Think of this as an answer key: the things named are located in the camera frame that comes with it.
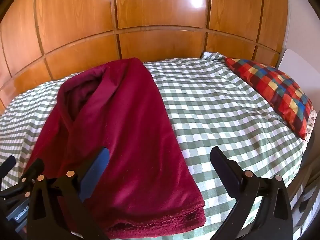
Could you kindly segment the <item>dark red sweater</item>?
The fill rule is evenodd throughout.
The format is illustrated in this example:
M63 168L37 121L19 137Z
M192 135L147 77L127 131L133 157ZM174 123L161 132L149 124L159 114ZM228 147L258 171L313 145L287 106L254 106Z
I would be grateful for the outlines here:
M29 162L55 178L103 149L110 159L84 205L112 239L174 235L205 224L204 200L160 92L137 59L112 61L65 81Z

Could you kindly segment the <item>grey folding rack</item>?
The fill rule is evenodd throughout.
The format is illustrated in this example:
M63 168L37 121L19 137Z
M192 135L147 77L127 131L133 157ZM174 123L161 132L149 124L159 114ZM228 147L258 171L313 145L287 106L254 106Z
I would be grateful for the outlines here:
M319 177L314 179L300 194L292 208L293 230L301 231L311 223L319 210Z

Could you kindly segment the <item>red plaid pillow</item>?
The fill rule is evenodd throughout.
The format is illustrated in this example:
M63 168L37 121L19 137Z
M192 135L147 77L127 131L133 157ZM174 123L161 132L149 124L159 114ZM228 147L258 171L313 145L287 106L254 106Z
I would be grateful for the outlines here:
M307 137L313 105L293 78L275 67L251 60L227 57L225 62L270 104L297 136Z

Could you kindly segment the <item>green white checkered bedsheet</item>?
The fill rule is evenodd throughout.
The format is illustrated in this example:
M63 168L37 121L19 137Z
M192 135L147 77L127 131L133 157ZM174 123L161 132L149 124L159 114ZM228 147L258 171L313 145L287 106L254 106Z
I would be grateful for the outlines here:
M258 177L279 174L286 187L294 180L308 139L300 139L251 86L235 75L219 53L201 59L145 62L164 101L170 122L205 202L203 227L171 236L136 239L210 239L231 211L228 196L209 161L218 146L227 158ZM14 98L1 115L1 164L13 155L16 165L1 190L18 183L60 86L74 73L48 81Z

